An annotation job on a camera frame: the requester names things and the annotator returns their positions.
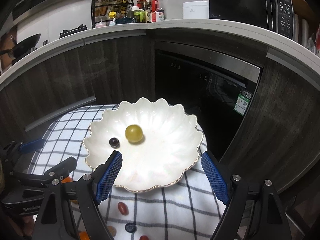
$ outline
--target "green grape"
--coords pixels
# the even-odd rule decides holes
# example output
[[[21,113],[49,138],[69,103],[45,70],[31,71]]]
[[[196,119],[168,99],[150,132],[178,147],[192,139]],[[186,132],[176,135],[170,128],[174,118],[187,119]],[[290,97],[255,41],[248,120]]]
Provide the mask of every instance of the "green grape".
[[[125,129],[125,137],[130,143],[137,143],[142,140],[143,132],[140,126],[136,124],[129,125]]]

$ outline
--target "screw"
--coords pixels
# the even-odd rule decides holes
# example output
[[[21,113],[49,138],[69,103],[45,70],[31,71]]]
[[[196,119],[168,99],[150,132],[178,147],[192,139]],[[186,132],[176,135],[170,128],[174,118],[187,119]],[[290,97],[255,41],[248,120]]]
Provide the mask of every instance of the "screw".
[[[91,174],[85,174],[85,175],[83,176],[83,179],[84,179],[84,180],[89,180],[89,179],[91,179],[91,178],[92,178]]]
[[[59,184],[59,180],[58,179],[54,179],[52,182],[51,182],[52,185],[58,185]]]
[[[239,181],[241,180],[241,177],[237,174],[233,175],[232,178],[235,180],[235,181]]]
[[[271,185],[272,185],[272,182],[271,182],[270,180],[266,179],[266,180],[264,181],[264,184],[266,184],[267,186],[271,186]]]

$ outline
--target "pan handle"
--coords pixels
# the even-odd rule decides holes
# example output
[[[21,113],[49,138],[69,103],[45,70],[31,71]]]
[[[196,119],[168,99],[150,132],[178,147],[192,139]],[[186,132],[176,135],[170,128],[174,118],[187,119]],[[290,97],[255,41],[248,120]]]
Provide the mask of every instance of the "pan handle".
[[[10,35],[10,39],[12,40],[13,44],[16,46],[17,42],[16,42],[15,38],[12,35]]]
[[[8,53],[8,52],[10,52],[10,50],[11,50],[11,49],[1,50],[1,51],[0,51],[0,56],[3,55],[3,54],[6,54],[6,53]]]

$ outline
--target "microwave oven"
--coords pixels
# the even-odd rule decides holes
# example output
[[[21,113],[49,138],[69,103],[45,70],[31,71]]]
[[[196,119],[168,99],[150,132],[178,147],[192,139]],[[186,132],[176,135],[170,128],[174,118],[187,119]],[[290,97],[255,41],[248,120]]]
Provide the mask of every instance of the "microwave oven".
[[[209,18],[247,23],[293,39],[292,0],[209,0]]]

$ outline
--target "hand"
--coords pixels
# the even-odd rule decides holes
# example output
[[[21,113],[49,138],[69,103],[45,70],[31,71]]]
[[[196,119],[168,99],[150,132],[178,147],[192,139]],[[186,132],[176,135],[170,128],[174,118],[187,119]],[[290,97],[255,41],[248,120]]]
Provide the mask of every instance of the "hand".
[[[22,228],[20,228],[11,218],[8,217],[9,223],[19,236],[32,236],[33,228],[35,226],[35,221],[33,220],[33,217],[23,217],[22,219],[24,224]]]

